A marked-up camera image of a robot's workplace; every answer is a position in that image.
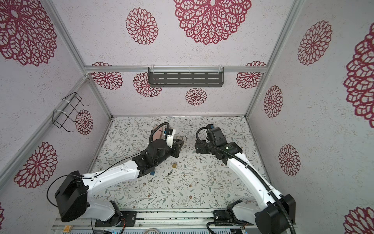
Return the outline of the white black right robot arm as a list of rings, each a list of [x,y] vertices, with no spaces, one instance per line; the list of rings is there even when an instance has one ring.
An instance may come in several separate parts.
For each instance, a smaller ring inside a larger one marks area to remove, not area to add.
[[[237,200],[223,211],[214,211],[213,222],[208,226],[254,225],[262,234],[296,233],[294,227],[296,202],[291,195],[275,189],[249,162],[241,147],[227,142],[219,127],[209,124],[196,132],[195,151],[214,155],[231,169],[247,187],[256,205]]]

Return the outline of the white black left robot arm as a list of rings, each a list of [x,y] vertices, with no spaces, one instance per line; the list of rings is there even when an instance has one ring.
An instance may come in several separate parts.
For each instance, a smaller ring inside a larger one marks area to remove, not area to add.
[[[124,217],[116,202],[99,200],[95,195],[121,182],[150,174],[169,157],[178,158],[183,145],[181,139],[170,144],[157,139],[136,157],[106,171],[84,175],[79,171],[71,172],[55,193],[61,221],[67,223],[78,218],[92,218],[97,227],[119,225]]]

